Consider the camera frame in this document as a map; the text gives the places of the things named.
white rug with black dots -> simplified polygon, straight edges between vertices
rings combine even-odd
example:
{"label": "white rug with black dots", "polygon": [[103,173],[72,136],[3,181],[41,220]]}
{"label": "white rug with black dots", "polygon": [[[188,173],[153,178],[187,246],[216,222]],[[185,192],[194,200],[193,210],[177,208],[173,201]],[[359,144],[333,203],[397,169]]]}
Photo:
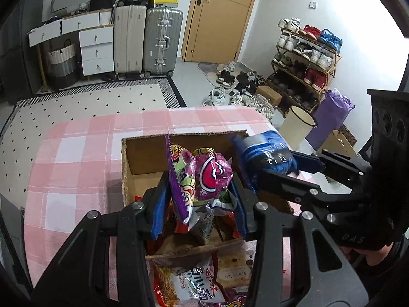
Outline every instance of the white rug with black dots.
{"label": "white rug with black dots", "polygon": [[0,192],[18,207],[25,206],[41,141],[60,122],[185,106],[167,78],[86,85],[19,101],[0,133]]}

light switch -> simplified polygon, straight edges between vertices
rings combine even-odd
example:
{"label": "light switch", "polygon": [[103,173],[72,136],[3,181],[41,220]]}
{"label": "light switch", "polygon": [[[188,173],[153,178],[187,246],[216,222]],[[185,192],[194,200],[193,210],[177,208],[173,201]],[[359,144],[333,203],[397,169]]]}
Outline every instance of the light switch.
{"label": "light switch", "polygon": [[310,9],[316,9],[317,5],[318,5],[317,2],[311,1],[311,2],[310,2],[310,5],[308,6],[308,8],[310,8]]}

drawer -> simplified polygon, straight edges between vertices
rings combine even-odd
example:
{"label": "drawer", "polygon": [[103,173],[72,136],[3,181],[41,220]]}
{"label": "drawer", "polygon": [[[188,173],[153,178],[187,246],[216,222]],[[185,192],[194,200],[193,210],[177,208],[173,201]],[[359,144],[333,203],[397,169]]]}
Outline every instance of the drawer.
{"label": "drawer", "polygon": [[99,13],[75,16],[72,18],[63,19],[61,24],[61,33],[68,34],[69,32],[87,28],[95,28],[96,26],[99,26]]}
{"label": "drawer", "polygon": [[111,24],[112,11],[103,11],[99,13],[99,25]]}
{"label": "drawer", "polygon": [[83,61],[109,58],[110,56],[114,56],[114,44],[112,42],[81,47],[81,57]]}
{"label": "drawer", "polygon": [[91,46],[97,44],[105,44],[114,41],[114,27],[107,26],[104,28],[96,28],[79,33],[79,46]]}
{"label": "drawer", "polygon": [[84,76],[114,71],[114,57],[83,61],[82,71]]}
{"label": "drawer", "polygon": [[30,47],[61,35],[61,21],[54,21],[34,29],[28,35]]}

black and white patterned rug border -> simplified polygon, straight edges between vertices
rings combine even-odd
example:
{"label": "black and white patterned rug border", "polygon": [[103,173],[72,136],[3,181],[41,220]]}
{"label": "black and white patterned rug border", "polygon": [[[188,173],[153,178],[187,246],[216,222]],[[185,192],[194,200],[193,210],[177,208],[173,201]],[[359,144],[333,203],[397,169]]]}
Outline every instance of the black and white patterned rug border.
{"label": "black and white patterned rug border", "polygon": [[118,87],[130,87],[130,86],[138,86],[138,85],[150,85],[150,84],[159,84],[159,87],[162,91],[163,98],[165,100],[167,108],[181,108],[187,107],[185,101],[183,100],[182,96],[179,93],[176,85],[174,84],[173,80],[170,77],[157,77],[157,78],[150,78],[150,79],[141,79],[141,80],[123,80],[123,81],[112,81],[112,82],[105,82],[105,83],[96,83],[90,85],[82,85],[78,87],[73,87],[66,90],[60,90],[58,92],[52,92],[48,94],[40,94],[36,95],[33,98],[23,99],[16,103],[12,113],[10,114],[9,118],[7,119],[6,123],[4,124],[1,132],[0,132],[0,142],[3,140],[4,136],[6,135],[7,129],[9,128],[10,124],[12,123],[14,117],[17,115],[17,112],[20,108],[41,103],[47,100],[61,98],[64,96],[69,96],[73,94],[85,93],[90,91],[96,90],[104,90],[104,89],[113,89]]}

wooden door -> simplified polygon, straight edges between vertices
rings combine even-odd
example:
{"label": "wooden door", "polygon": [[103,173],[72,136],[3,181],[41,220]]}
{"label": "wooden door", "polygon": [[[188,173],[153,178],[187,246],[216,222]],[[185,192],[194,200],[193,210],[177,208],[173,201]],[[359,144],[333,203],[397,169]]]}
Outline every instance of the wooden door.
{"label": "wooden door", "polygon": [[251,4],[252,0],[196,0],[185,61],[234,60]]}

